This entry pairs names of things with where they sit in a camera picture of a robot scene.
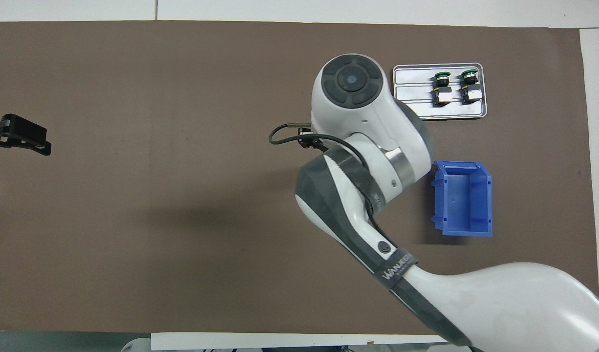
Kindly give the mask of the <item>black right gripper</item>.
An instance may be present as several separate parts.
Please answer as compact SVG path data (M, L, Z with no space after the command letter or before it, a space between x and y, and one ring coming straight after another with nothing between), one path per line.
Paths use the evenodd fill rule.
M312 129L298 129L298 136L302 136L302 138L298 139L298 143L303 149L317 149L320 152L326 152L329 150L329 148L324 145L321 139L310 136L304 137L304 135L309 134L313 134Z

